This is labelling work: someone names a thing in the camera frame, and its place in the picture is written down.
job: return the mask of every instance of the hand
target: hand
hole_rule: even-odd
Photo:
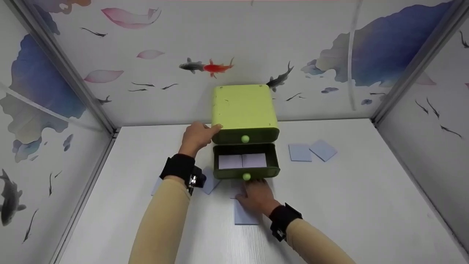
[[[178,153],[195,158],[197,152],[210,144],[212,137],[218,133],[221,128],[222,126],[220,124],[210,128],[199,121],[193,122],[186,128],[186,132],[184,132],[181,148]]]
[[[274,199],[272,190],[265,179],[244,182],[247,195],[238,194],[236,199],[247,210],[262,213],[269,217],[272,211],[281,205]]]

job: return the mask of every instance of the bottom drawer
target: bottom drawer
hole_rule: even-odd
[[[244,154],[265,154],[265,167],[243,167],[243,168],[219,168],[219,157],[221,155],[244,155]],[[213,147],[213,175],[217,179],[262,179],[272,178],[279,174],[279,162],[275,145],[249,144],[249,145],[219,145]]]

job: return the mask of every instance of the left hand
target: left hand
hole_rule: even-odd
[[[199,121],[193,122],[186,128],[186,132],[184,132],[181,148],[178,153],[195,158],[197,152],[210,144],[212,137],[218,133],[221,128],[222,125],[220,124],[210,128]]]

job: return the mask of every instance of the red fish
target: red fish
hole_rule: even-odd
[[[205,71],[208,71],[210,73],[210,77],[214,77],[215,79],[217,78],[215,76],[215,73],[223,73],[225,72],[227,69],[231,69],[234,65],[232,64],[233,63],[233,59],[231,59],[230,61],[230,65],[223,65],[223,64],[213,64],[213,61],[212,59],[210,59],[210,64],[208,65],[204,65],[204,70]]]

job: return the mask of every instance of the right hand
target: right hand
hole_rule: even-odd
[[[272,211],[281,205],[274,199],[272,190],[265,179],[244,182],[246,195],[238,194],[236,199],[247,210],[269,217]]]

